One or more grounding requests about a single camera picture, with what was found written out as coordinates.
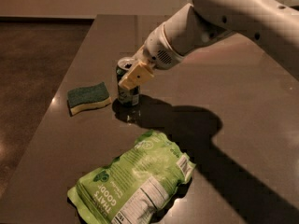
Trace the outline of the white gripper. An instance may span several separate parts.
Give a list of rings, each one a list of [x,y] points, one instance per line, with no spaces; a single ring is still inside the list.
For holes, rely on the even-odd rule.
[[[156,69],[168,70],[180,63],[184,55],[171,44],[166,34],[166,23],[163,22],[149,34],[144,46],[138,49],[133,58],[138,62],[134,63],[119,81],[119,85],[126,90],[131,90],[153,78],[153,71],[146,64],[147,58]]]

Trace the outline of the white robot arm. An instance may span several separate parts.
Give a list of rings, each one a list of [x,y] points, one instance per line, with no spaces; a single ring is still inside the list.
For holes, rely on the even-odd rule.
[[[119,85],[131,90],[196,49],[241,34],[299,77],[299,9],[277,0],[192,0],[150,33]]]

